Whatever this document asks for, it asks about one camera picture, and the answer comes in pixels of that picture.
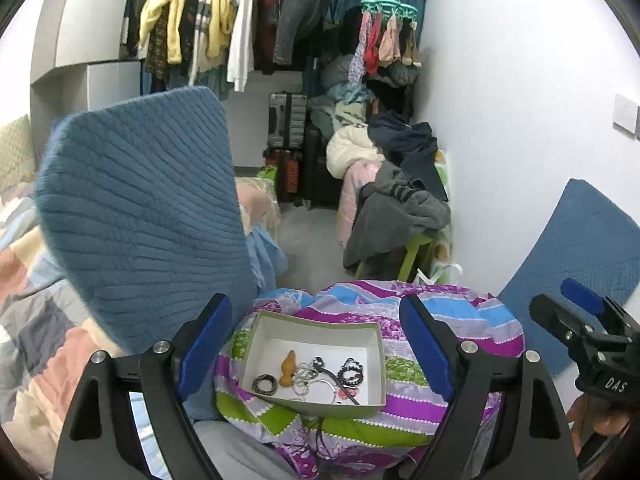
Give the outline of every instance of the white puffer jacket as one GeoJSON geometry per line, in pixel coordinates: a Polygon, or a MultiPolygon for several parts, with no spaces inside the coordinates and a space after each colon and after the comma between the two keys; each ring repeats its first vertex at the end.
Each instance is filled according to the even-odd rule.
{"type": "Polygon", "coordinates": [[[343,178],[344,173],[356,160],[382,162],[384,155],[373,145],[362,126],[344,126],[334,133],[326,146],[326,168],[334,178],[343,178]]]}

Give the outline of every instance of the clothes hanger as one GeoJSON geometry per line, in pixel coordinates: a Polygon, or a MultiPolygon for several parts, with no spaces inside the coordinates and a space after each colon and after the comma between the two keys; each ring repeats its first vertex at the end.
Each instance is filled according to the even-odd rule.
{"type": "Polygon", "coordinates": [[[415,21],[418,15],[418,9],[409,4],[404,4],[400,0],[361,0],[360,5],[364,12],[378,10],[385,16],[395,14],[400,19],[409,18],[415,21]]]}

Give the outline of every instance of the blue cushion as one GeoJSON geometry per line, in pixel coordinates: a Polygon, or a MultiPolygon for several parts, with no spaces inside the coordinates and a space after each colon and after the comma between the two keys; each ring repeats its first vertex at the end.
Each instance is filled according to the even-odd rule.
{"type": "Polygon", "coordinates": [[[540,238],[498,298],[518,318],[527,348],[552,375],[570,363],[562,343],[529,316],[529,302],[546,294],[594,327],[597,320],[560,294],[565,278],[624,304],[640,282],[640,228],[584,180],[571,179],[540,238]]]}
{"type": "Polygon", "coordinates": [[[127,352],[171,338],[217,292],[234,327],[257,295],[226,119],[208,88],[65,118],[36,202],[52,252],[127,352]]]}

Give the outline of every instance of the metal screw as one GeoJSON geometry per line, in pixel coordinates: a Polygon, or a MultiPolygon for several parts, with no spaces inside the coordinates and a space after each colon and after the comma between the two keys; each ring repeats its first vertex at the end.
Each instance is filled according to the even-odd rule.
{"type": "Polygon", "coordinates": [[[104,350],[98,350],[98,351],[95,351],[93,354],[91,354],[91,362],[94,364],[100,364],[106,358],[107,358],[107,352],[105,352],[104,350]]]}
{"type": "Polygon", "coordinates": [[[524,357],[527,358],[527,361],[530,363],[537,363],[540,361],[540,354],[535,350],[527,350],[524,354],[524,357]]]}
{"type": "Polygon", "coordinates": [[[170,347],[168,341],[162,340],[154,344],[154,354],[164,354],[170,347]]]}
{"type": "Polygon", "coordinates": [[[478,351],[478,345],[474,341],[463,341],[460,348],[465,354],[475,354],[478,351]]]}

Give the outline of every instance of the orange toy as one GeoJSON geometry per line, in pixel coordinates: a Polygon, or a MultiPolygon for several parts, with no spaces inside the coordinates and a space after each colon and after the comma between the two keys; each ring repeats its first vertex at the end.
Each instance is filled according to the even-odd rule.
{"type": "Polygon", "coordinates": [[[290,386],[293,384],[293,372],[296,369],[296,353],[293,350],[289,351],[289,354],[287,354],[286,359],[284,359],[284,361],[282,362],[282,366],[280,367],[280,369],[282,370],[282,375],[280,377],[280,380],[278,381],[280,383],[280,386],[283,386],[284,388],[290,388],[290,386]]]}

